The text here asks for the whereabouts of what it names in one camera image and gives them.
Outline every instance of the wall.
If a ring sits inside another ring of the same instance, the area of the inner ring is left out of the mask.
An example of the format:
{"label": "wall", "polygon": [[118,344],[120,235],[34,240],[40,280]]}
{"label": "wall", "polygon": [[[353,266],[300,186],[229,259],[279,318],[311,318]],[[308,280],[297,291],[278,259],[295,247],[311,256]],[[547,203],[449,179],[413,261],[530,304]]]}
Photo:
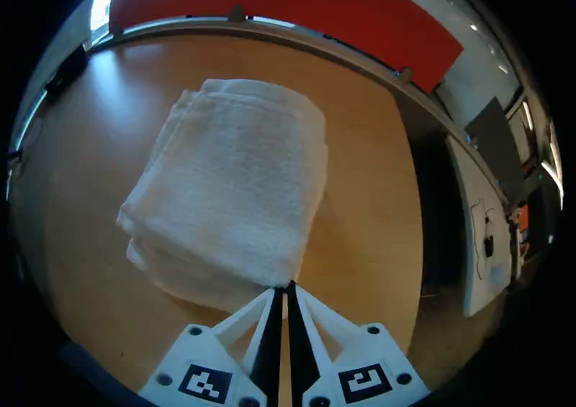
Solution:
{"label": "wall", "polygon": [[437,89],[453,121],[465,127],[493,97],[505,109],[519,86],[518,79],[476,11],[465,0],[411,1],[437,19],[464,48]]}
{"label": "wall", "polygon": [[46,51],[40,58],[28,86],[24,91],[14,121],[11,147],[15,148],[27,126],[27,118],[33,104],[44,91],[44,85],[60,64],[85,40],[90,38],[90,12],[94,0],[83,0],[70,17],[62,24]]}

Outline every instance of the wooden table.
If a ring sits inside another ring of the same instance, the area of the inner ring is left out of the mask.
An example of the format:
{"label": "wooden table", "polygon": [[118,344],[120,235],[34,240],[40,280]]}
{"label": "wooden table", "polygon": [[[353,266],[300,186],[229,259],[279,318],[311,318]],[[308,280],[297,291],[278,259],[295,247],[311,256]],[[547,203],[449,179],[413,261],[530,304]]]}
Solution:
{"label": "wooden table", "polygon": [[[125,256],[114,224],[183,89],[258,79],[324,112],[328,184],[300,284],[341,315],[382,322],[406,351],[422,272],[418,188],[393,96],[379,84],[292,48],[215,35],[150,38],[95,54],[44,109],[42,134],[12,183],[14,219],[33,275],[68,335],[139,390],[188,323],[226,313],[177,300]],[[284,327],[281,405],[288,405]]]}

